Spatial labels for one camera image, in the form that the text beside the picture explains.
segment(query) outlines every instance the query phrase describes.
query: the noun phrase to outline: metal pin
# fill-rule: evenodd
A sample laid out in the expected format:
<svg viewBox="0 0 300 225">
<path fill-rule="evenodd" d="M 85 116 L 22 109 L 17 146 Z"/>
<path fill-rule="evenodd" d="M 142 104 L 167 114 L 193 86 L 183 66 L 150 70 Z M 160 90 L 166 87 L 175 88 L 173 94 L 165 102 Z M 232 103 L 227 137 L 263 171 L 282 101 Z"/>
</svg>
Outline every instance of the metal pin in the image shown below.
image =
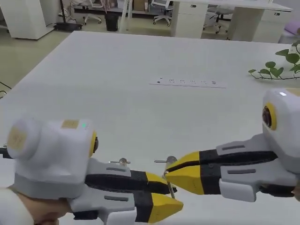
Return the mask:
<svg viewBox="0 0 300 225">
<path fill-rule="evenodd" d="M 120 158 L 119 161 L 109 161 L 109 163 L 119 163 L 122 166 L 126 166 L 127 164 L 130 164 L 130 162 L 127 161 L 127 159 L 125 158 Z"/>
<path fill-rule="evenodd" d="M 167 160 L 154 160 L 155 163 L 165 163 L 165 171 L 164 171 L 164 175 L 163 175 L 163 178 L 165 179 L 165 175 L 167 173 L 169 173 L 167 171 L 167 168 L 169 167 L 169 165 L 171 165 L 172 163 L 176 162 L 177 161 L 177 158 L 175 156 L 169 156 L 167 158 Z M 173 187 L 172 187 L 172 184 L 170 182 L 167 181 L 167 185 L 168 185 L 168 188 L 169 188 L 169 191 L 170 191 L 170 194 L 171 194 L 171 197 L 175 199 L 175 193 L 173 191 Z"/>
<path fill-rule="evenodd" d="M 175 199 L 175 193 L 174 193 L 174 191 L 173 191 L 172 184 L 171 184 L 170 182 L 167 181 L 167 185 L 168 185 L 168 188 L 169 188 L 171 197 L 172 197 L 173 199 Z"/>
</svg>

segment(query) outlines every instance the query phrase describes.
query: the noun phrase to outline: drawer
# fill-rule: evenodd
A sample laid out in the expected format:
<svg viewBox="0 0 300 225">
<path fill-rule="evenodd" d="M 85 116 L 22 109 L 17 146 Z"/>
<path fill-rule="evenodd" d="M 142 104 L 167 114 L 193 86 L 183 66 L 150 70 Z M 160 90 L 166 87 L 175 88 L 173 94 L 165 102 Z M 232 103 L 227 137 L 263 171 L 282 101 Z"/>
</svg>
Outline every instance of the drawer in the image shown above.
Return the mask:
<svg viewBox="0 0 300 225">
<path fill-rule="evenodd" d="M 179 4 L 179 13 L 181 14 L 190 14 L 190 15 L 200 15 L 207 12 L 207 4 L 199 3 L 188 3 L 181 2 Z"/>
<path fill-rule="evenodd" d="M 290 21 L 291 16 L 291 12 L 265 10 L 262 15 L 262 21 L 287 23 Z"/>
</svg>

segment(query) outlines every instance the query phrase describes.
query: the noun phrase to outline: yellow label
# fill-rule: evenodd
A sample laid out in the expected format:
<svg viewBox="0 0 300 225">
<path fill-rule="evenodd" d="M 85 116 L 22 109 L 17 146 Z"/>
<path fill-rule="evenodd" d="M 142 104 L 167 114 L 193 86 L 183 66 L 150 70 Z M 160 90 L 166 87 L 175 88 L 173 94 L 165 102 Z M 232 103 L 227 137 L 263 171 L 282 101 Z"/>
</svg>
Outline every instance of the yellow label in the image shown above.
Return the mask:
<svg viewBox="0 0 300 225">
<path fill-rule="evenodd" d="M 77 129 L 78 124 L 79 120 L 65 120 L 62 123 L 61 128 Z"/>
<path fill-rule="evenodd" d="M 300 97 L 300 88 L 287 88 L 286 90 L 295 96 Z"/>
<path fill-rule="evenodd" d="M 25 132 L 20 131 L 16 127 L 12 127 L 8 135 L 7 146 L 16 151 L 22 151 L 26 138 L 27 134 Z"/>
</svg>

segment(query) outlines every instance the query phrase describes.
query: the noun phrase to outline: white cabinet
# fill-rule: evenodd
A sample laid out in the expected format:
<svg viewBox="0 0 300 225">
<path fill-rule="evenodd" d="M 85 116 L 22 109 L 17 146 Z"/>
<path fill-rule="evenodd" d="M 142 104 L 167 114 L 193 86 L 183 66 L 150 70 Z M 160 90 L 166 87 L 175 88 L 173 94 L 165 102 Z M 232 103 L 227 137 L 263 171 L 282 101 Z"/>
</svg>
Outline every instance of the white cabinet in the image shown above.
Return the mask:
<svg viewBox="0 0 300 225">
<path fill-rule="evenodd" d="M 201 38 L 207 4 L 174 2 L 172 14 L 172 37 Z"/>
<path fill-rule="evenodd" d="M 0 0 L 12 38 L 37 40 L 53 30 L 46 27 L 39 0 Z"/>
<path fill-rule="evenodd" d="M 253 37 L 255 42 L 278 43 L 291 12 L 265 10 Z"/>
</svg>

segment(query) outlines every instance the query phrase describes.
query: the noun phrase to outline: electrical outlet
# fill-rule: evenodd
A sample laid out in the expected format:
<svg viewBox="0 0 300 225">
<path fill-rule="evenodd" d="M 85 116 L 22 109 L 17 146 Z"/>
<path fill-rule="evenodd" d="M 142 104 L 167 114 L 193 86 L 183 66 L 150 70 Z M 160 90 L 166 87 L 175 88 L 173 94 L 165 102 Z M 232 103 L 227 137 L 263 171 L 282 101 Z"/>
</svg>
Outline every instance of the electrical outlet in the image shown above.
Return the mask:
<svg viewBox="0 0 300 225">
<path fill-rule="evenodd" d="M 189 79 L 166 79 L 158 78 L 156 81 L 151 82 L 152 85 L 163 86 L 184 86 L 184 87 L 199 87 L 199 88 L 226 88 L 226 85 L 216 81 L 201 81 Z"/>
</svg>

